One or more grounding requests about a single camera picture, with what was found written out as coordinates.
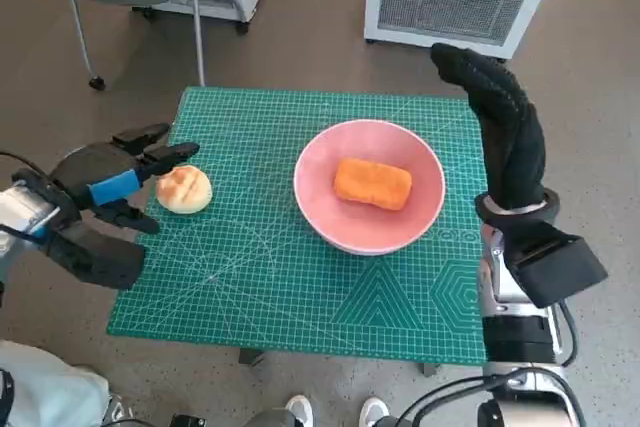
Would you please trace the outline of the right robot hand black glove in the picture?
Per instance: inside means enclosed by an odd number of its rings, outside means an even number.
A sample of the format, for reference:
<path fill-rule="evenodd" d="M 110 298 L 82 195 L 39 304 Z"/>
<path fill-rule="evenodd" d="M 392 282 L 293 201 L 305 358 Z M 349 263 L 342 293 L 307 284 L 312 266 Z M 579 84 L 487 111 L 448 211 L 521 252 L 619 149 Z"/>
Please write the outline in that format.
<path fill-rule="evenodd" d="M 492 201 L 508 211 L 541 204 L 544 134 L 515 75 L 493 58 L 447 44 L 433 45 L 430 57 L 444 82 L 466 92 L 478 119 Z"/>

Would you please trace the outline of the left robot hand blue tape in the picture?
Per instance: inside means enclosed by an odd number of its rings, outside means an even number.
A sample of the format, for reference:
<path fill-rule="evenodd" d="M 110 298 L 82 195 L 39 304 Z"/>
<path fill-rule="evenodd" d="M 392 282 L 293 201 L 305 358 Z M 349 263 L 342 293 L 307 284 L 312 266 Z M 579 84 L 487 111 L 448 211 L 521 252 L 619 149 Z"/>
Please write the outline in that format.
<path fill-rule="evenodd" d="M 113 135 L 108 142 L 88 144 L 70 154 L 49 174 L 80 211 L 89 210 L 111 225 L 157 234 L 159 223 L 132 207 L 127 198 L 150 178 L 169 173 L 200 149 L 194 142 L 162 145 L 170 129 L 152 124 Z"/>

